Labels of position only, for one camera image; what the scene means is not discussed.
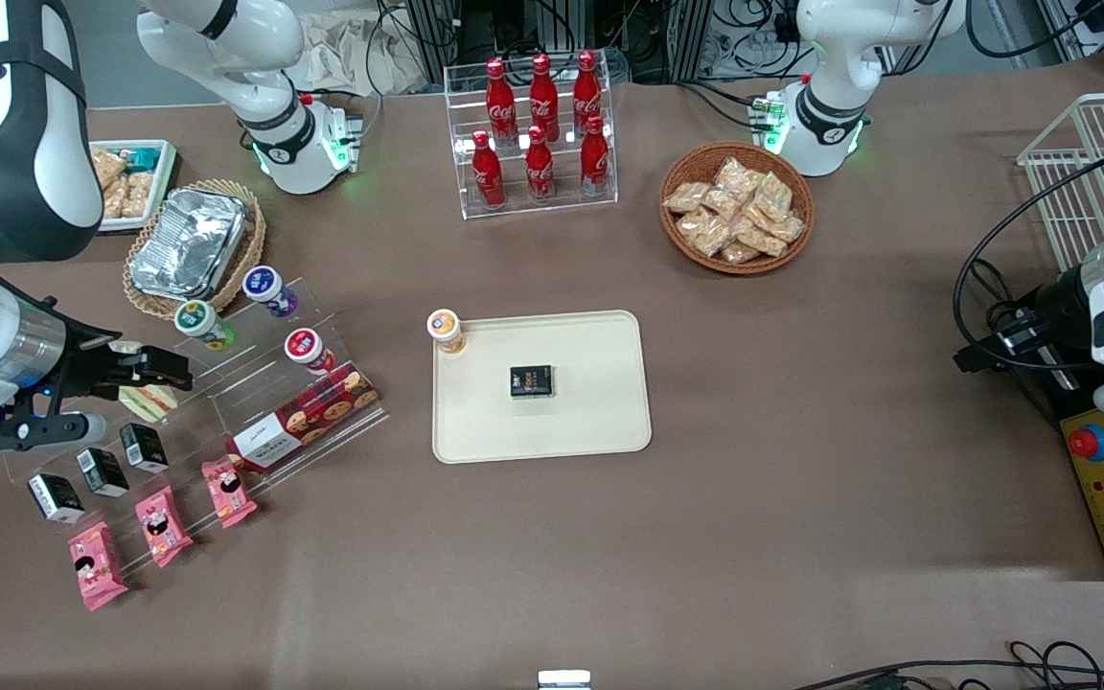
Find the bottle cap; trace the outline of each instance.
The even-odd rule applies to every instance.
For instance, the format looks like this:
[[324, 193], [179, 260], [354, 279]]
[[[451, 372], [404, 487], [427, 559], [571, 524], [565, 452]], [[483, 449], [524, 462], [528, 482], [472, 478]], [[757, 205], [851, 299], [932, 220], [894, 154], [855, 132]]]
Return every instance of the bottle cap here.
[[322, 350], [321, 337], [310, 328], [295, 329], [293, 333], [289, 333], [288, 340], [284, 342], [284, 351], [298, 365], [307, 365], [320, 358]]
[[242, 293], [254, 301], [270, 301], [279, 296], [284, 280], [270, 266], [254, 266], [242, 279]]
[[433, 340], [448, 342], [455, 340], [463, 332], [463, 323], [459, 323], [459, 316], [448, 309], [437, 309], [428, 315], [428, 333]]
[[172, 326], [190, 338], [205, 336], [215, 327], [215, 309], [203, 300], [185, 301], [172, 315]]

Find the bread basket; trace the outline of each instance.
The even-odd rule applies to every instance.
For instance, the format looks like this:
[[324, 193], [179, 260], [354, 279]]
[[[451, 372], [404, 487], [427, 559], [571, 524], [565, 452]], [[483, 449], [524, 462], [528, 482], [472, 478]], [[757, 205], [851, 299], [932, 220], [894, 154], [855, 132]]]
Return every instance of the bread basket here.
[[[688, 241], [679, 233], [679, 229], [676, 227], [676, 219], [679, 216], [662, 205], [662, 200], [670, 197], [671, 192], [675, 192], [680, 184], [686, 182], [713, 184], [714, 174], [718, 174], [719, 169], [722, 169], [723, 161], [726, 160], [728, 156], [735, 157], [735, 160], [744, 163], [749, 170], [773, 171], [774, 174], [778, 176], [778, 179], [783, 180], [784, 184], [789, 187], [789, 191], [794, 194], [789, 208], [803, 220], [803, 234], [789, 244], [786, 253], [781, 257], [762, 255], [762, 257], [742, 264], [707, 257], [694, 250], [691, 244], [688, 244]], [[658, 195], [658, 215], [662, 219], [662, 229], [667, 232], [667, 236], [671, 238], [676, 247], [679, 247], [680, 252], [709, 269], [731, 275], [753, 275], [776, 269], [803, 252], [803, 247], [811, 237], [811, 229], [816, 226], [816, 204], [811, 201], [811, 190], [807, 187], [807, 180], [803, 179], [803, 176], [798, 174], [798, 171], [783, 158], [760, 148], [760, 146], [740, 141], [715, 141], [681, 156], [667, 171], [667, 177], [662, 179], [662, 192]]]
[[[241, 243], [236, 245], [236, 253], [233, 253], [229, 269], [224, 272], [223, 283], [217, 291], [212, 294], [210, 300], [206, 300], [215, 310], [223, 311], [242, 288], [242, 279], [245, 278], [245, 274], [263, 261], [266, 220], [263, 217], [263, 209], [258, 208], [258, 198], [254, 197], [254, 192], [251, 192], [250, 189], [245, 189], [236, 182], [230, 182], [226, 179], [205, 179], [188, 187], [201, 189], [203, 192], [226, 193], [229, 197], [236, 197], [244, 201], [251, 210], [251, 222], [245, 227]], [[139, 250], [144, 248], [144, 244], [148, 243], [149, 237], [152, 236], [152, 231], [156, 230], [161, 213], [164, 213], [163, 205], [156, 214], [152, 214], [152, 217], [148, 219], [148, 224], [145, 224], [144, 230], [139, 233], [139, 238], [135, 240], [135, 247], [131, 247], [130, 253], [127, 254], [127, 265], [123, 267], [121, 285], [123, 288], [126, 288], [127, 298], [131, 305], [135, 305], [140, 311], [157, 318], [172, 319], [172, 315], [181, 306], [181, 301], [158, 297], [156, 294], [140, 293], [135, 284], [130, 283], [130, 262], [135, 261], [135, 255], [139, 254]]]

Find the pink snack package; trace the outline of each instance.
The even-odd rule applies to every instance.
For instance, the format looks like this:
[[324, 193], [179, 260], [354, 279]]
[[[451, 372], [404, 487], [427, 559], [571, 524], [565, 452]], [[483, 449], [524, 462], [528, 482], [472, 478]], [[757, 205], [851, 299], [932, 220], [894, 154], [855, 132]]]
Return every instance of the pink snack package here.
[[211, 490], [211, 503], [224, 528], [236, 524], [258, 509], [258, 503], [251, 501], [248, 495], [245, 495], [241, 470], [233, 466], [229, 455], [215, 461], [202, 463], [202, 479], [206, 481], [206, 490]]
[[75, 575], [79, 577], [79, 595], [89, 612], [130, 591], [123, 581], [113, 537], [104, 521], [84, 529], [66, 544], [71, 546], [71, 560], [75, 561]]
[[181, 549], [193, 544], [178, 521], [177, 506], [172, 502], [172, 489], [166, 486], [157, 493], [142, 499], [135, 507], [144, 537], [158, 566], [164, 567]]

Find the red emergency stop button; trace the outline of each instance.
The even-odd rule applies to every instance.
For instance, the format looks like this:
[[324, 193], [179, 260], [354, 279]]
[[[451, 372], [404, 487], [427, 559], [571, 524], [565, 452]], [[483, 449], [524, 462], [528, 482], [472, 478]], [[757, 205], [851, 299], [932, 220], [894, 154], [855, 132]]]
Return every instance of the red emergency stop button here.
[[1104, 460], [1104, 432], [1096, 425], [1085, 424], [1070, 433], [1068, 447], [1079, 457], [1100, 463]]

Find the white tray of snacks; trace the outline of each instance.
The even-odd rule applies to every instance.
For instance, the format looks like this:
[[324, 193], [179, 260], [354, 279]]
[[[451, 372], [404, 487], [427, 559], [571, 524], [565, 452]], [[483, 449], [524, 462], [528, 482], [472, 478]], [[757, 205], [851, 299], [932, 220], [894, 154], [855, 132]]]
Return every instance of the white tray of snacks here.
[[137, 231], [161, 208], [177, 169], [177, 149], [163, 139], [88, 145], [105, 197], [100, 233]]

